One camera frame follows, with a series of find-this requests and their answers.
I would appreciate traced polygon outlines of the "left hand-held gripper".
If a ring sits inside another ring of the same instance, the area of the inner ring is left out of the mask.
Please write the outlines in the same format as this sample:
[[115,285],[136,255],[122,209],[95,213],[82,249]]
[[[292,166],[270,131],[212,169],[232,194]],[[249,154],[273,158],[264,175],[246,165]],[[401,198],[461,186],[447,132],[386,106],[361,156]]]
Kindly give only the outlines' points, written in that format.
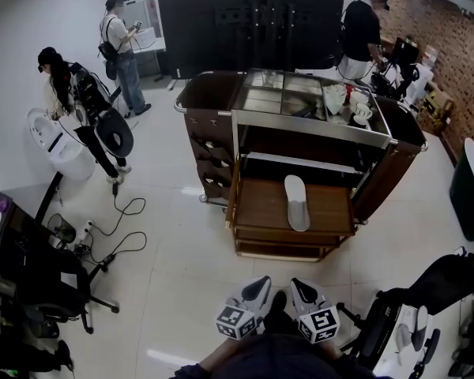
[[271,286],[272,280],[269,276],[259,276],[249,281],[242,289],[242,292],[260,292],[255,299],[246,300],[237,292],[227,298],[215,320],[219,334],[232,340],[242,340],[253,334],[264,320],[263,308]]

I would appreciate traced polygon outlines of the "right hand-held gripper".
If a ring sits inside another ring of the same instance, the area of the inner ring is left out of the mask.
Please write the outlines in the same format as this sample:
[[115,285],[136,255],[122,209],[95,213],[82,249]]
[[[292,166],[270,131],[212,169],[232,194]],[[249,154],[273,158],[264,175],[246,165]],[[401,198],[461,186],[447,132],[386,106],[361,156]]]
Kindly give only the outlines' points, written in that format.
[[324,295],[322,288],[300,278],[293,278],[290,287],[298,328],[304,337],[311,344],[334,338],[340,329],[340,318],[337,308]]

